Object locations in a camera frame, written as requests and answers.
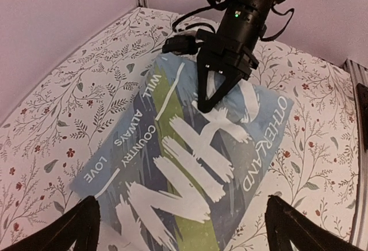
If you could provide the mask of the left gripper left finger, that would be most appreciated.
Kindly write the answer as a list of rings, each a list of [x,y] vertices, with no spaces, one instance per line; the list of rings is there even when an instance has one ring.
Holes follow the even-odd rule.
[[[101,214],[94,196],[88,196],[59,219],[5,250],[97,250]]]

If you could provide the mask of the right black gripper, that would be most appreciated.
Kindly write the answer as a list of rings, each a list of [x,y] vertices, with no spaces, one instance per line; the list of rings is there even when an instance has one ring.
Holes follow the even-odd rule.
[[[197,31],[203,45],[197,55],[198,109],[209,113],[241,80],[257,69],[253,50],[266,31],[272,5],[261,1],[232,1],[217,32]]]

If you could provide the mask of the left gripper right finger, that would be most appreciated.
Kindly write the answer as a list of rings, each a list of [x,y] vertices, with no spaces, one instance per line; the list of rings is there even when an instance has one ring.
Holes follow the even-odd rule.
[[[270,251],[354,251],[360,248],[314,224],[290,204],[270,195],[266,208],[266,231]]]

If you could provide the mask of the light blue t-shirt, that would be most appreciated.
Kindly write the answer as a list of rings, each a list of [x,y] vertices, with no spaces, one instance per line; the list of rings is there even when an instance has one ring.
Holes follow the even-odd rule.
[[[224,250],[282,142],[291,99],[241,81],[203,113],[197,82],[195,62],[159,55],[71,183],[125,250]]]

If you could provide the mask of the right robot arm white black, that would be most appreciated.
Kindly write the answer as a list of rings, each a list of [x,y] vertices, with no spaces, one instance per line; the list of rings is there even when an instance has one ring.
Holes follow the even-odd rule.
[[[197,55],[198,109],[210,112],[242,79],[247,80],[259,62],[253,54],[258,40],[273,41],[280,36],[265,37],[266,18],[285,0],[208,0],[224,16],[215,32],[199,29],[201,41]]]

